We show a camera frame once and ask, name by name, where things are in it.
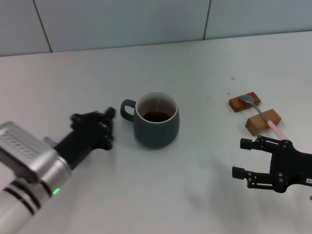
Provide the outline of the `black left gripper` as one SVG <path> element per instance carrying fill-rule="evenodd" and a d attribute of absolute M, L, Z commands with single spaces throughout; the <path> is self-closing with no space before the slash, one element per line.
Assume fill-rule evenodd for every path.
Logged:
<path fill-rule="evenodd" d="M 97 145 L 98 149 L 110 150 L 113 146 L 113 119 L 116 110 L 109 107 L 103 113 L 73 114 L 70 117 L 72 131 L 54 149 L 71 170 Z"/>

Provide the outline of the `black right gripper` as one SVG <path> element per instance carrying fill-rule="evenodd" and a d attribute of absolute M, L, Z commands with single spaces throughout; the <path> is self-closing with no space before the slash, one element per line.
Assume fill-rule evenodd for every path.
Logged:
<path fill-rule="evenodd" d="M 286 192 L 294 184 L 312 185 L 312 155 L 297 151 L 291 141 L 259 135 L 256 140 L 242 138 L 240 148 L 271 153 L 270 173 L 256 173 L 232 167 L 232 177 L 247 180 L 250 189 L 273 189 Z"/>

